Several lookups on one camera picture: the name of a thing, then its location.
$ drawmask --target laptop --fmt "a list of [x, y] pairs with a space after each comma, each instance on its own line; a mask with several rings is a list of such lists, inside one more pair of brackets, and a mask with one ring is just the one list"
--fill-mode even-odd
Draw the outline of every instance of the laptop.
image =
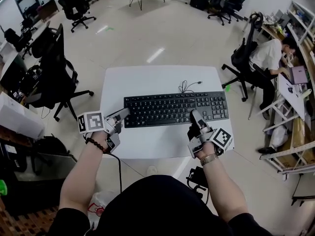
[[304, 66], [295, 66], [288, 68], [290, 72], [289, 81], [292, 84], [304, 84], [308, 82]]

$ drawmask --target keyboard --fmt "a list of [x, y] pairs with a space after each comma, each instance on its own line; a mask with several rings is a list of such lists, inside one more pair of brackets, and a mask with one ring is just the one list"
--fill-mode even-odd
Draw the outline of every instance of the keyboard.
[[223, 91], [125, 97], [124, 107], [130, 109], [125, 128], [191, 123], [193, 110], [206, 121], [229, 118]]

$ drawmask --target white box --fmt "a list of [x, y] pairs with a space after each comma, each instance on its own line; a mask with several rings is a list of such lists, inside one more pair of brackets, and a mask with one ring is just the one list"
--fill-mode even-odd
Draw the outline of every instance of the white box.
[[43, 120], [7, 94], [0, 94], [0, 125], [19, 134], [39, 139], [44, 135]]

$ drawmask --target keyboard key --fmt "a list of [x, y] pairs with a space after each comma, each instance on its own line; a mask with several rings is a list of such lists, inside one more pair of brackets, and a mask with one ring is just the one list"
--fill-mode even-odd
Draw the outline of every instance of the keyboard key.
[[171, 124], [171, 123], [175, 123], [175, 119], [147, 121], [147, 125], [161, 125], [161, 124]]

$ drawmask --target bracelet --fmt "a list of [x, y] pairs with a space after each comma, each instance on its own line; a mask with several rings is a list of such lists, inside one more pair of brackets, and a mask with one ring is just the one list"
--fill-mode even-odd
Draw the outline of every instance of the bracelet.
[[96, 147], [98, 147], [101, 151], [103, 151], [103, 153], [108, 153], [106, 151], [106, 149], [101, 144], [99, 144], [98, 142], [94, 141], [92, 138], [88, 137], [86, 143], [88, 143], [88, 142], [93, 143]]

